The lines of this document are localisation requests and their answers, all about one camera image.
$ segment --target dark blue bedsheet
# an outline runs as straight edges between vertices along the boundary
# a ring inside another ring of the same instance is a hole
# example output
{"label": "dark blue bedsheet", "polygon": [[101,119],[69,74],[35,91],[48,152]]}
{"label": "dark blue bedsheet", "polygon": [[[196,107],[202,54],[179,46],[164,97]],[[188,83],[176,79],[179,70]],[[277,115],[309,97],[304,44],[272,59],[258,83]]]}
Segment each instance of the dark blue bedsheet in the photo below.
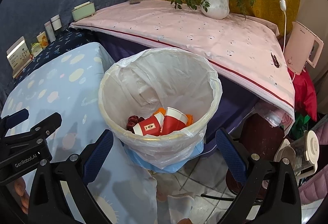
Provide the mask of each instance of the dark blue bedsheet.
{"label": "dark blue bedsheet", "polygon": [[[139,43],[130,42],[112,35],[97,32],[96,37],[115,62],[149,49]],[[206,144],[203,153],[209,155],[215,150],[215,132],[223,127],[231,132],[252,110],[259,98],[244,87],[219,75],[222,84],[222,97],[219,108],[207,124]]]}
{"label": "dark blue bedsheet", "polygon": [[97,42],[96,37],[91,31],[67,29],[60,37],[53,41],[47,48],[42,50],[35,59],[28,64],[23,71],[16,77],[14,87],[29,76],[34,70],[48,63],[50,60],[84,44]]}

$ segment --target curtain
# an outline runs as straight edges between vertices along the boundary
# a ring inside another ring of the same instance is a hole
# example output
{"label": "curtain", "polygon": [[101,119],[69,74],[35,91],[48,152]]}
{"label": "curtain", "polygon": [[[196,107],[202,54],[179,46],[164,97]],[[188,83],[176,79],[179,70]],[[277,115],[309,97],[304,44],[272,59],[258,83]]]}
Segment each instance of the curtain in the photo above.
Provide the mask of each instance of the curtain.
{"label": "curtain", "polygon": [[328,0],[301,0],[297,21],[314,32],[325,46],[315,68],[307,65],[317,92],[318,112],[328,113]]}

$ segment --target blue bedsheet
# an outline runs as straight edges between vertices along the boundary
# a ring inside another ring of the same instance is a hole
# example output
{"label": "blue bedsheet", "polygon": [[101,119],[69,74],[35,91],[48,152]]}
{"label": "blue bedsheet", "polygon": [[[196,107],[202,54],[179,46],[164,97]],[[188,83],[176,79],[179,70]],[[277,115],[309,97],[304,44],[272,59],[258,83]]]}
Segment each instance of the blue bedsheet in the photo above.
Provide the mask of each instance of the blue bedsheet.
{"label": "blue bedsheet", "polygon": [[[29,131],[58,112],[62,125],[47,139],[52,162],[63,161],[97,140],[108,128],[98,108],[98,89],[114,60],[99,43],[88,43],[33,71],[9,95],[2,117],[27,108],[29,119],[9,134]],[[30,192],[35,171],[23,178]],[[154,224],[157,220],[156,180],[126,155],[120,141],[114,145],[96,180],[88,185],[112,223]],[[76,220],[83,222],[67,185],[63,190]]]}
{"label": "blue bedsheet", "polygon": [[29,76],[33,71],[47,64],[58,56],[65,54],[72,49],[80,47],[86,43],[96,42],[96,38],[91,31],[67,29],[61,36],[46,47],[40,54],[28,64],[14,80],[16,87],[22,80]]}

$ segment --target pink tablecloth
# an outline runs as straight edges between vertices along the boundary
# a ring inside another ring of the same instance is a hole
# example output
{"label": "pink tablecloth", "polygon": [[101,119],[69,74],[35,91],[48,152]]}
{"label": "pink tablecloth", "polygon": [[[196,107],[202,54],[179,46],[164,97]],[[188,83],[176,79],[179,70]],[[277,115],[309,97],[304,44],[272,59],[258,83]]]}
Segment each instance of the pink tablecloth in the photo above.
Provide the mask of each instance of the pink tablecloth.
{"label": "pink tablecloth", "polygon": [[136,5],[125,2],[98,10],[71,27],[104,32],[152,48],[173,46],[205,56],[219,74],[294,120],[294,87],[270,26],[231,14],[215,20],[200,10],[184,8],[175,10],[170,2],[161,0]]}

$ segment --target trash can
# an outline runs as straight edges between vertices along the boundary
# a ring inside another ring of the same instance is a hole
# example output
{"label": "trash can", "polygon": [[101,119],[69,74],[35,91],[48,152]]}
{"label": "trash can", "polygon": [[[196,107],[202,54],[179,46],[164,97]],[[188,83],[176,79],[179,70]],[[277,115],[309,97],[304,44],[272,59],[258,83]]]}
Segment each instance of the trash can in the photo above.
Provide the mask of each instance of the trash can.
{"label": "trash can", "polygon": [[[101,80],[98,102],[112,132],[143,160],[164,168],[188,158],[202,142],[221,95],[218,73],[206,58],[179,48],[156,48],[112,65]],[[160,107],[192,114],[194,123],[157,137],[126,130],[130,116],[148,118]]]}

